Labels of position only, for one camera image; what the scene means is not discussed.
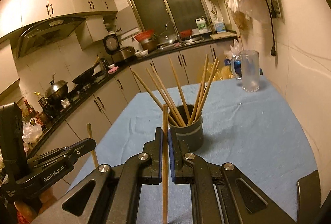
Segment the person's left hand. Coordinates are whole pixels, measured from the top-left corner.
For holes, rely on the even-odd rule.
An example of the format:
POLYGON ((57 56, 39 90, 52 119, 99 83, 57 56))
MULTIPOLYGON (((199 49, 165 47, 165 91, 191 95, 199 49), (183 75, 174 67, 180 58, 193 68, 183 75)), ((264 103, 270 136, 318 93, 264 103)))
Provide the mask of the person's left hand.
POLYGON ((43 194, 40 194, 39 200, 42 203, 42 207, 38 212, 22 201, 16 201, 14 203, 17 209, 18 223, 31 223, 38 215, 52 206, 57 201, 57 198, 54 196, 53 188, 50 187, 43 194))

